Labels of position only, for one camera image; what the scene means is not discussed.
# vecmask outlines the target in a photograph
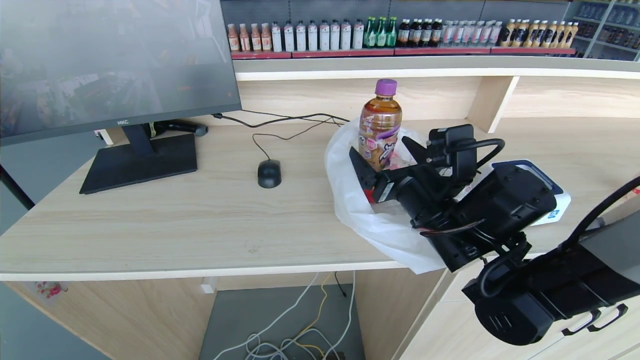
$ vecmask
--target robotic arm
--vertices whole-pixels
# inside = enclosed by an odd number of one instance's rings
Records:
[[[358,180],[372,190],[375,202],[400,202],[450,271],[489,252],[498,254],[462,289],[496,338],[513,345],[535,343],[556,320],[591,312],[593,322],[599,307],[640,294],[637,259],[624,257],[640,253],[633,237],[640,232],[640,211],[587,231],[611,204],[640,186],[640,177],[598,205],[558,248],[525,260],[531,244],[522,230],[556,208],[556,198],[536,174],[516,165],[497,167],[454,200],[504,141],[476,141],[473,127],[462,125],[431,130],[427,147],[406,136],[402,142],[417,164],[381,172],[351,148]],[[496,148],[476,163],[476,149],[487,145]],[[451,168],[451,176],[440,175],[445,168]],[[592,325],[589,330],[595,331]]]

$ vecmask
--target yellow cable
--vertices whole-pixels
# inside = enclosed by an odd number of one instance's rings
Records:
[[[320,285],[320,289],[321,289],[321,290],[322,290],[322,292],[324,293],[324,297],[323,297],[323,299],[322,299],[322,302],[320,302],[320,309],[318,309],[318,316],[316,317],[316,319],[315,319],[312,323],[310,323],[310,324],[309,324],[309,326],[307,326],[304,330],[302,330],[302,331],[298,334],[298,336],[300,336],[300,334],[302,334],[303,332],[305,332],[305,331],[307,331],[307,330],[311,329],[311,327],[312,327],[313,325],[315,325],[315,324],[318,322],[318,320],[320,320],[320,314],[322,314],[322,307],[324,306],[324,301],[325,301],[325,300],[326,300],[326,298],[327,298],[327,293],[326,293],[326,291],[324,290],[324,284],[325,284],[325,283],[326,283],[326,281],[329,279],[329,277],[331,277],[331,273],[329,273],[329,275],[327,275],[327,276],[324,278],[324,281],[322,282],[322,285]],[[320,351],[320,356],[322,356],[322,358],[324,359],[324,352],[323,352],[322,350],[320,350],[320,348],[319,348],[319,347],[317,347],[317,346],[315,346],[315,345],[300,344],[300,343],[298,343],[297,341],[296,341],[296,345],[297,345],[297,346],[300,346],[300,347],[308,347],[308,348],[314,348],[314,349],[317,349],[318,351]]]

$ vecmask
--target computer monitor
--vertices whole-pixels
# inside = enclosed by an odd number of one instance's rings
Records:
[[[1,0],[0,61],[0,145],[123,126],[81,193],[195,171],[142,124],[241,109],[220,0]]]

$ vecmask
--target computer mouse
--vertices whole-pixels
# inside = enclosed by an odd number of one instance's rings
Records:
[[[258,166],[258,185],[263,188],[274,188],[282,182],[280,162],[278,160],[264,160]]]

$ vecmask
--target drawer handle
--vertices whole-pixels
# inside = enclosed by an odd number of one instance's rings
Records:
[[[607,326],[611,325],[612,323],[618,321],[618,319],[621,318],[624,314],[626,314],[627,310],[629,310],[628,306],[626,306],[624,304],[620,304],[620,305],[616,306],[616,309],[618,309],[618,315],[613,320],[611,320],[610,322],[604,324],[602,327],[597,327],[595,325],[589,325],[589,327],[587,327],[587,330],[589,332],[600,331],[600,330],[606,328]]]
[[[564,336],[575,335],[578,332],[584,330],[586,327],[590,326],[592,323],[594,323],[597,319],[600,318],[600,315],[602,315],[602,313],[598,309],[591,310],[589,313],[591,313],[591,320],[589,320],[589,322],[587,322],[583,326],[579,327],[575,331],[571,331],[571,330],[569,330],[569,328],[563,329],[562,330],[562,335],[564,335]]]

